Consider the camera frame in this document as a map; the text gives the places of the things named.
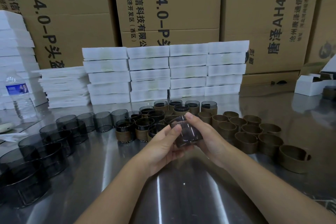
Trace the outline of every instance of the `stack of white boxes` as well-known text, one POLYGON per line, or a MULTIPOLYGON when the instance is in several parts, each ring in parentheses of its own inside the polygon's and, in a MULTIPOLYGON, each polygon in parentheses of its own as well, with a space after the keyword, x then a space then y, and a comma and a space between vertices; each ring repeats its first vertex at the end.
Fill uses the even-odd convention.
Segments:
POLYGON ((89 78, 84 67, 49 68, 36 71, 49 100, 49 109, 85 106, 90 103, 89 78))
POLYGON ((169 46, 128 48, 131 75, 131 101, 167 98, 170 88, 169 46))
POLYGON ((126 47, 82 48, 93 105, 131 101, 131 77, 126 47))
POLYGON ((205 96, 239 93, 250 41, 208 43, 205 96))
POLYGON ((5 86, 6 70, 14 69, 27 85, 34 106, 47 102, 38 82, 39 69, 33 50, 34 43, 20 14, 0 11, 0 109, 14 109, 5 86))
POLYGON ((208 44, 170 45, 170 98, 204 96, 208 44))

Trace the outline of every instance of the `stainless steel table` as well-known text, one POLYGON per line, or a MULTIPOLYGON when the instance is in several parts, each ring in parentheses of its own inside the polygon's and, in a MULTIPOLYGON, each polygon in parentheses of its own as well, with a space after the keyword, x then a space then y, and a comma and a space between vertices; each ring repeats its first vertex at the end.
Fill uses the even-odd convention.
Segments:
MULTIPOLYGON (((309 172, 304 175, 291 173, 259 153, 250 157, 336 213, 336 103, 321 99, 321 96, 294 94, 293 90, 293 84, 245 86, 240 95, 184 98, 183 101, 213 100, 218 103, 218 113, 253 114, 264 122, 279 125, 286 144, 302 147, 312 155, 309 172)), ((51 110, 44 104, 38 107, 43 120, 25 131, 38 133, 41 127, 67 114, 120 108, 138 110, 146 104, 153 104, 153 101, 51 110)), ((0 117, 4 120, 13 112, 0 111, 0 117)), ((70 167, 52 178, 51 191, 24 209, 14 210, 3 205, 0 222, 73 223, 145 145, 139 141, 118 143, 114 129, 105 133, 91 132, 90 139, 78 145, 77 151, 69 157, 70 167)), ((15 147, 7 142, 1 144, 0 155, 15 147)), ((197 148, 148 180, 131 223, 226 224, 266 223, 266 220, 233 178, 197 148)))

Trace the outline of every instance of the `person's left hand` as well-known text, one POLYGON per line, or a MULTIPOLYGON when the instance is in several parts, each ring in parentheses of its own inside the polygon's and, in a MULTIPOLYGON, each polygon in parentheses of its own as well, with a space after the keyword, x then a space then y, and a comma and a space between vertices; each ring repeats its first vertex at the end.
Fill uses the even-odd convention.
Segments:
POLYGON ((146 164, 148 176, 156 174, 169 162, 183 157, 185 151, 194 149, 193 145, 177 148, 173 144, 181 131, 180 125, 173 129, 166 126, 136 155, 146 164))

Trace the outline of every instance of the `bottle label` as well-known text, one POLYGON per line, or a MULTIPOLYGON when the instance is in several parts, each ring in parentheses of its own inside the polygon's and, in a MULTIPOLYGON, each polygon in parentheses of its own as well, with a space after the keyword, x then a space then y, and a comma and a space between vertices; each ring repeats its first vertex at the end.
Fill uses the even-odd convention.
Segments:
POLYGON ((6 86, 6 88, 10 96, 21 95, 29 92, 25 83, 8 85, 6 86))

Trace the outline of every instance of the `plastic water bottle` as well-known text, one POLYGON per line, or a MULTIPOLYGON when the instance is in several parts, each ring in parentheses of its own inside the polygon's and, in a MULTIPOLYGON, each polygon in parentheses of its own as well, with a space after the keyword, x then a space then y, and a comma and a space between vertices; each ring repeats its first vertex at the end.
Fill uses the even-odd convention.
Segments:
POLYGON ((24 120, 36 116, 36 110, 30 99, 26 82, 16 74, 14 69, 7 70, 6 88, 20 119, 24 120))

